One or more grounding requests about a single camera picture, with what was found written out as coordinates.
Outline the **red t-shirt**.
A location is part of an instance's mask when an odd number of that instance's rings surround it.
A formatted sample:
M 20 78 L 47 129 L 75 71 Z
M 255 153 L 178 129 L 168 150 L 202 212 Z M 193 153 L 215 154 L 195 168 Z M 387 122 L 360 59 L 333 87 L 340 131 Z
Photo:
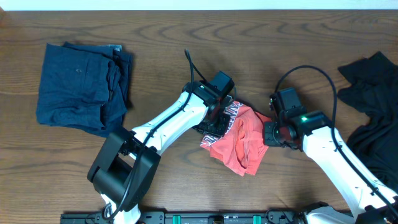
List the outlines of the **red t-shirt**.
M 230 115 L 222 137 L 204 135 L 200 146 L 234 173 L 255 175 L 269 146 L 264 144 L 264 123 L 271 119 L 251 107 L 234 101 L 224 110 Z

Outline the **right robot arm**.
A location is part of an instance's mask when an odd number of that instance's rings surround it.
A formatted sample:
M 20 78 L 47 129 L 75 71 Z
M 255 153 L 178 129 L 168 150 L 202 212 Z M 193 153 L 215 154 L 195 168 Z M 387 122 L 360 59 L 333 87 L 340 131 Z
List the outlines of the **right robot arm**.
M 264 143 L 304 152 L 328 176 L 351 212 L 315 208 L 304 212 L 304 223 L 397 223 L 397 193 L 351 152 L 323 112 L 279 116 L 264 123 Z

